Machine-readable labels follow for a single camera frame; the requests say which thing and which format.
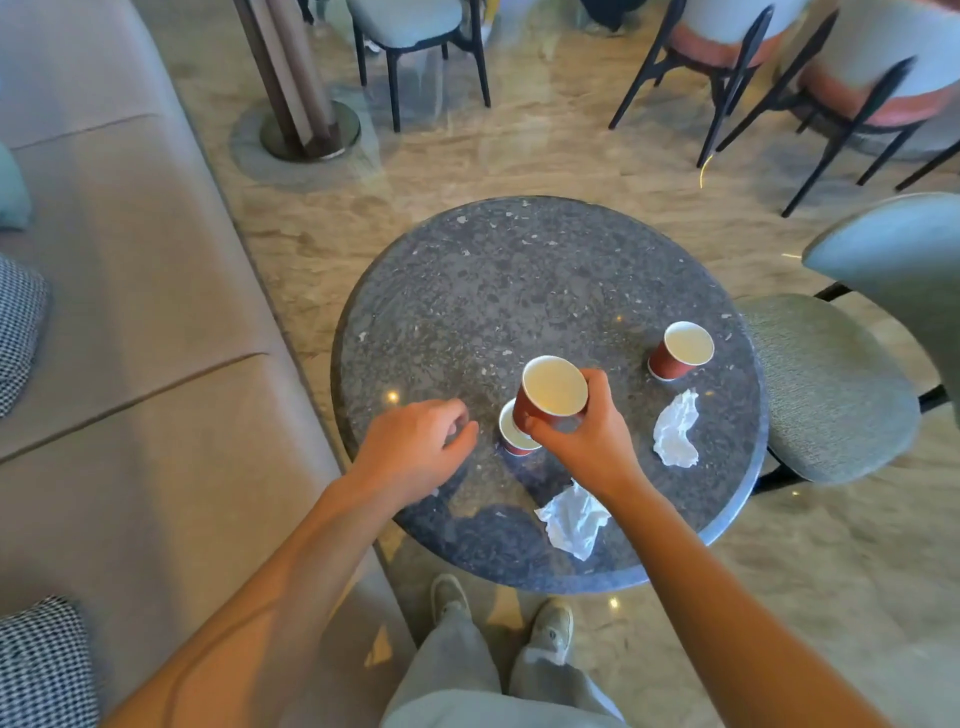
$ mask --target chair backrest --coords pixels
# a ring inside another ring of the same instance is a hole
[[[902,195],[842,220],[804,265],[900,321],[940,373],[960,425],[960,195]]]
[[[780,46],[785,31],[800,16],[809,0],[686,0],[680,25],[671,46],[685,56],[713,66],[736,63],[740,43],[759,15],[769,6],[774,14],[751,65],[769,59]]]
[[[839,0],[836,5],[840,9],[836,25],[804,72],[804,85],[818,99],[852,117],[883,74],[916,57],[916,65],[871,123],[921,121],[947,104],[960,81],[960,4]]]

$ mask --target paper cup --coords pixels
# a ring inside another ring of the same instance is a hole
[[[689,321],[671,324],[663,340],[650,354],[647,368],[661,381],[673,381],[713,358],[713,337],[705,328]]]
[[[538,356],[523,368],[516,393],[514,424],[526,432],[527,417],[557,425],[587,407],[587,380],[573,364],[558,356]]]
[[[523,457],[529,455],[535,449],[540,449],[541,445],[530,435],[516,428],[514,424],[515,402],[516,400],[508,401],[500,410],[500,443],[511,455]]]

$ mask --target round table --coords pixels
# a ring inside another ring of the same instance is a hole
[[[678,381],[650,376],[646,355],[674,321],[716,342],[706,366]],[[331,366],[337,426],[354,456],[371,420],[397,403],[461,398],[480,424],[464,466],[396,522],[441,558],[536,592],[621,589],[647,580],[614,521],[579,561],[550,545],[534,514],[570,485],[545,449],[515,458],[497,415],[539,354],[607,371],[644,472],[706,542],[730,525],[763,462],[767,406],[753,343],[730,297],[656,230],[577,200],[511,197],[448,210],[373,262],[337,327]],[[657,416],[694,388],[692,468],[653,452]]]

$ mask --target white tissue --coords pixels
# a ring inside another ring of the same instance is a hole
[[[697,393],[688,389],[677,395],[657,417],[654,425],[654,452],[664,465],[689,468],[697,464],[700,453],[686,439],[686,432],[697,421]]]
[[[597,531],[610,520],[610,511],[576,480],[534,513],[546,523],[546,535],[554,548],[572,553],[581,561],[593,553]]]

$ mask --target cup rim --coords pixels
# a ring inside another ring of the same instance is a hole
[[[707,340],[710,342],[710,353],[706,359],[703,359],[702,361],[687,361],[686,359],[682,359],[673,353],[673,350],[670,349],[670,342],[668,341],[668,338],[671,332],[676,333],[681,328],[702,332],[707,337]],[[702,367],[704,364],[707,364],[716,353],[716,344],[713,343],[713,337],[710,335],[710,332],[699,324],[694,324],[692,321],[675,321],[673,324],[668,326],[666,331],[663,332],[663,345],[673,358],[675,358],[681,364],[686,364],[688,367]]]
[[[520,430],[514,424],[514,404],[516,404],[516,397],[508,401],[506,404],[503,405],[503,407],[500,408],[500,418],[496,421],[496,426],[500,430],[500,436],[504,440],[506,440],[508,443],[510,443],[514,448],[521,449],[524,452],[533,452],[535,449],[542,448],[543,445],[541,445],[532,437],[530,437],[530,435],[524,432],[520,432]],[[514,430],[516,434],[513,434],[513,433],[507,434],[506,428],[504,428],[503,426],[505,418],[510,423],[510,425],[513,426],[512,430]]]
[[[527,374],[530,371],[530,368],[535,364],[540,364],[544,361],[562,361],[564,364],[569,366],[574,372],[577,373],[581,381],[583,381],[583,403],[575,409],[573,412],[552,412],[546,407],[541,407],[535,400],[530,396],[530,390],[527,389]],[[562,356],[555,356],[553,354],[543,354],[541,356],[535,356],[530,361],[528,361],[523,367],[523,374],[520,375],[520,386],[523,388],[523,394],[527,396],[527,399],[533,404],[540,412],[545,415],[550,415],[551,417],[573,417],[573,415],[578,412],[582,412],[584,407],[587,406],[587,400],[589,399],[589,389],[587,387],[587,380],[584,378],[584,373],[580,371],[580,367],[574,364],[572,361],[564,359]]]

